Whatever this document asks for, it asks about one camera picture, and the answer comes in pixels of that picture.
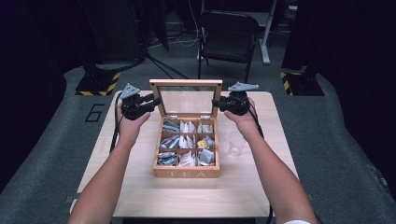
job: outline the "box lid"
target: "box lid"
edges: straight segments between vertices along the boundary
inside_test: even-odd
[[[163,117],[191,118],[210,116],[215,118],[218,108],[212,100],[219,100],[222,80],[204,79],[151,79],[154,97],[162,97],[158,109]]]

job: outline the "wooden table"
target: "wooden table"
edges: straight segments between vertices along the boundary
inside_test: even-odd
[[[141,91],[146,95],[151,91]],[[297,175],[290,149],[269,92],[250,91],[260,125],[273,151]],[[228,135],[237,130],[218,113],[219,178],[158,178],[152,171],[161,116],[156,107],[142,126],[129,159],[114,217],[267,217],[269,203],[262,189],[250,147],[240,157],[227,154]],[[78,188],[87,183],[108,157],[114,131],[114,99],[99,133],[90,161]]]

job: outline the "forearm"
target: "forearm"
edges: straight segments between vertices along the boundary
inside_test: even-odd
[[[116,208],[131,147],[118,143],[81,192],[69,223],[110,223]]]
[[[258,132],[244,134],[256,162],[262,187],[279,223],[301,219],[315,223],[315,216],[300,181]]]

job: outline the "wooden tea box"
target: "wooden tea box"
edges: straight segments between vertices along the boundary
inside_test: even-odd
[[[158,105],[162,118],[154,174],[172,178],[219,177],[219,109],[212,100],[219,100],[222,80],[151,79],[150,85],[154,97],[163,99]]]

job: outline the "person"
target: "person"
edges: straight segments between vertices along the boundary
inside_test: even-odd
[[[251,114],[224,115],[235,122],[237,129],[250,145],[260,181],[277,223],[316,223],[315,214],[300,181],[260,136]],[[124,119],[118,108],[119,141],[105,163],[81,192],[68,223],[110,223],[116,208],[128,158],[139,135],[140,127],[150,113],[136,120]]]

